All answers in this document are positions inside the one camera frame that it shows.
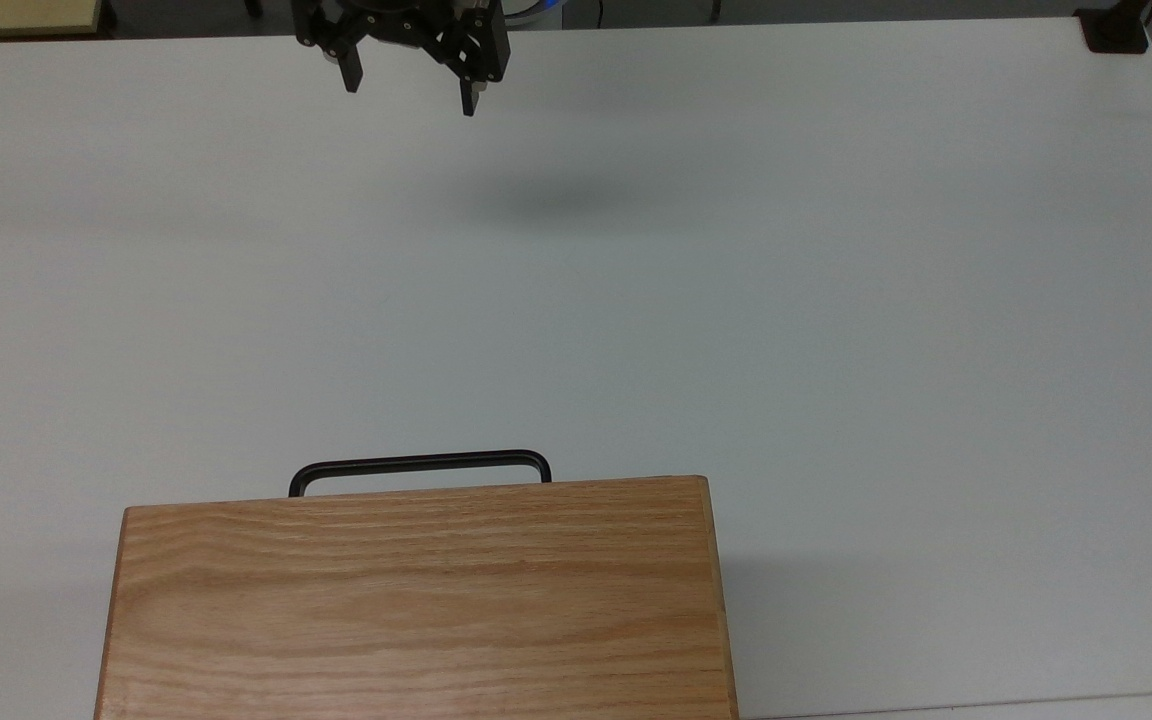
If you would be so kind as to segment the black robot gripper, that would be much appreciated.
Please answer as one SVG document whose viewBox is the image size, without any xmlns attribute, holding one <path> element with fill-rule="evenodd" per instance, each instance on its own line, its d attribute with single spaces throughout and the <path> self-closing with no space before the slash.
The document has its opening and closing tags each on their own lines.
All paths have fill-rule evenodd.
<svg viewBox="0 0 1152 720">
<path fill-rule="evenodd" d="M 357 45 L 372 37 L 438 51 L 460 82 L 462 113 L 473 118 L 488 83 L 503 79 L 511 56 L 502 3 L 484 1 L 293 1 L 294 36 L 340 71 L 347 92 L 364 78 Z"/>
</svg>

